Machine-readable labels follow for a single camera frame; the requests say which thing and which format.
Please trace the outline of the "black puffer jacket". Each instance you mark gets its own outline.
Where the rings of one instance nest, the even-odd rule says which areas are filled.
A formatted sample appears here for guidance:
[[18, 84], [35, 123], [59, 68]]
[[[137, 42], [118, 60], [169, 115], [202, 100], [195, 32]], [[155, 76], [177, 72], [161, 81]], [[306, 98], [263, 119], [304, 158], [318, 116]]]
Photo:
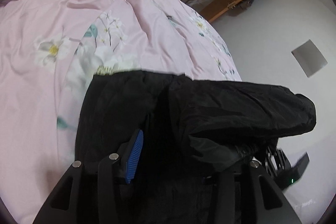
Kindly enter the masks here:
[[147, 71], [96, 75], [84, 98], [75, 157], [84, 164], [80, 223], [100, 223], [98, 166], [143, 132], [134, 179], [118, 179], [108, 223], [214, 223], [221, 172], [279, 138], [310, 132], [314, 103], [276, 85], [197, 81]]

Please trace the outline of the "pink floral duvet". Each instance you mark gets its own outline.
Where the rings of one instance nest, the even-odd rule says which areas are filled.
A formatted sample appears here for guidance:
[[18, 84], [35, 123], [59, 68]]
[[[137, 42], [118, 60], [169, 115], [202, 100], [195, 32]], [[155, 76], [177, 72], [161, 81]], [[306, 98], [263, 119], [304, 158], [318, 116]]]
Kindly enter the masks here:
[[240, 80], [224, 40], [180, 0], [1, 1], [1, 198], [18, 223], [74, 161], [93, 76], [136, 69]]

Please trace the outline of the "grey wall panel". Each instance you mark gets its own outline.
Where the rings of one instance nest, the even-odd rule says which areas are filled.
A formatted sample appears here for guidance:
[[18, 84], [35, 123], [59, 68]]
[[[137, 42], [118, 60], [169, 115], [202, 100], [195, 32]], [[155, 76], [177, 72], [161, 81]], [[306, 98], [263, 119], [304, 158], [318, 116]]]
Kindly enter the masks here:
[[291, 53], [307, 78], [316, 74], [328, 64], [321, 51], [311, 40], [304, 42], [292, 50]]

